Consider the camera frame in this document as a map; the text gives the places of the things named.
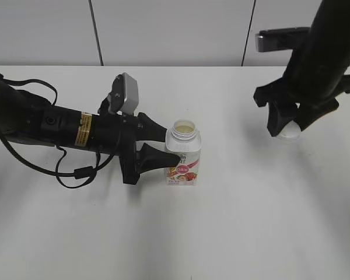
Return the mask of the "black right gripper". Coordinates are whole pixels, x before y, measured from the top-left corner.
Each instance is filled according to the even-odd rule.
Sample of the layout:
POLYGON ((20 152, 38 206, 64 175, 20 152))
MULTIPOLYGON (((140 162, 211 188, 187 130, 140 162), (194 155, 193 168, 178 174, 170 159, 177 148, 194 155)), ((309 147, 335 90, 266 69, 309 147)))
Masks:
POLYGON ((257 87, 253 99, 258 107, 265 107, 269 103, 267 129, 270 135, 275 137, 295 117, 297 125, 304 131, 319 118, 335 111, 338 108, 335 98, 341 93, 350 94, 350 75, 343 75, 327 97, 320 97, 318 93, 312 93, 310 96, 296 93, 284 78, 279 78, 257 87))

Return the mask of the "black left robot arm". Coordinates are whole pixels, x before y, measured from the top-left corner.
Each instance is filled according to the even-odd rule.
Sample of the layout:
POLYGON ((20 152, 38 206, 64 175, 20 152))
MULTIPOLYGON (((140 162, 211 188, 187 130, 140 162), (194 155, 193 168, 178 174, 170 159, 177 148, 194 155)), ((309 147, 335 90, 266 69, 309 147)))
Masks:
POLYGON ((125 184, 134 185, 151 170, 176 166, 180 158, 149 145, 164 142, 166 128, 144 113, 137 113, 137 81, 121 73, 96 114, 57 106, 41 96, 23 90, 26 80, 9 80, 0 73, 0 140, 6 149, 29 168, 61 180, 73 177, 91 183, 99 170, 118 157, 125 184), (14 150, 13 144, 54 146, 95 154, 94 166, 61 173, 30 163, 14 150))

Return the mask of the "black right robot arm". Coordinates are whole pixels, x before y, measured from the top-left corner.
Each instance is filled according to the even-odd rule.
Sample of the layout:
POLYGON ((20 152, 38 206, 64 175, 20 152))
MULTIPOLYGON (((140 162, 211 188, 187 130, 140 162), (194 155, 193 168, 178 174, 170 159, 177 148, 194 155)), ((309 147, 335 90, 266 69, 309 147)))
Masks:
POLYGON ((258 52, 291 50, 282 76, 257 87, 253 99, 268 107, 272 137, 290 122, 301 131, 339 107, 350 94, 350 1, 322 1, 310 27, 259 31, 258 52))

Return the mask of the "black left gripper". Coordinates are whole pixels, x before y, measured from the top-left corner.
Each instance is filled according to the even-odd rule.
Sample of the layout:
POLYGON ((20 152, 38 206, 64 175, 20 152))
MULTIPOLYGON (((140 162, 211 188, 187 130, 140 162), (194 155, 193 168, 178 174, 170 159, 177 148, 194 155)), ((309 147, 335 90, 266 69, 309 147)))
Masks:
POLYGON ((176 167, 178 155, 158 150, 147 143, 137 152, 137 140, 165 142, 167 129, 145 113, 111 114, 110 102, 104 99, 92 118, 91 149, 109 157, 118 156, 124 184, 136 184, 140 174, 176 167))

